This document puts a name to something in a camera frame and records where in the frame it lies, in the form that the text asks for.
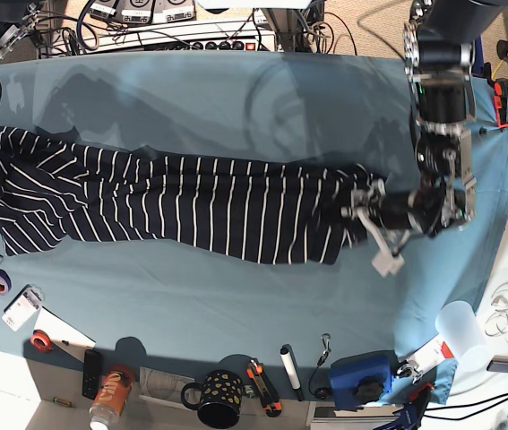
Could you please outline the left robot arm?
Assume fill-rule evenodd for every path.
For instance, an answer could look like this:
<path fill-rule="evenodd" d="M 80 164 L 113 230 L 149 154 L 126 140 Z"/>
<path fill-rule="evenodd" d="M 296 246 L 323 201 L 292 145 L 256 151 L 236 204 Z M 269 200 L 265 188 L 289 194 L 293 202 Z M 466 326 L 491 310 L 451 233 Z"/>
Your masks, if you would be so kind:
<path fill-rule="evenodd" d="M 411 142 L 420 186 L 388 193 L 382 184 L 352 194 L 348 215 L 369 231 L 414 230 L 428 237 L 471 222 L 477 211 L 471 133 L 476 40 L 502 11 L 485 1 L 414 1 L 403 28 Z"/>

